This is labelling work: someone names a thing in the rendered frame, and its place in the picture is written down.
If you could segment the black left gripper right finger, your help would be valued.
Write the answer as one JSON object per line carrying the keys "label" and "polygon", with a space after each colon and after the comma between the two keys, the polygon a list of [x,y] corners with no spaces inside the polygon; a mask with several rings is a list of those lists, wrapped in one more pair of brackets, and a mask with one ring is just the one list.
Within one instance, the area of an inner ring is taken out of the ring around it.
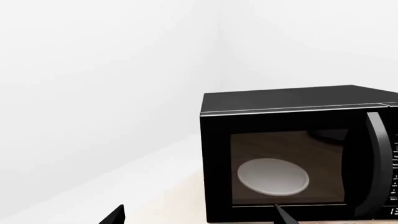
{"label": "black left gripper right finger", "polygon": [[274,224],[299,224],[292,216],[290,216],[283,208],[279,205],[274,205],[277,210],[277,215],[275,215]]}

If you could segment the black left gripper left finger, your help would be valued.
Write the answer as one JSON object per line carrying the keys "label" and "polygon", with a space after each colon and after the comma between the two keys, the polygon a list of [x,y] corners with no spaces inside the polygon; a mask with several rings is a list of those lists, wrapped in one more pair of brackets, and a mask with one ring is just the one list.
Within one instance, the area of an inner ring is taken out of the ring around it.
{"label": "black left gripper left finger", "polygon": [[104,218],[99,224],[124,224],[125,222],[125,211],[124,205],[119,205],[113,210],[106,218]]}

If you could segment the black microwave oven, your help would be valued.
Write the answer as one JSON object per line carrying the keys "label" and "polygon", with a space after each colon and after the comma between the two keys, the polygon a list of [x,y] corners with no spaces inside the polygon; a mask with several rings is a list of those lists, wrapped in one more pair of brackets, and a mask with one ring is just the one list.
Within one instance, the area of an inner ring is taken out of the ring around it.
{"label": "black microwave oven", "polygon": [[398,221],[398,93],[207,93],[200,131],[208,223]]}

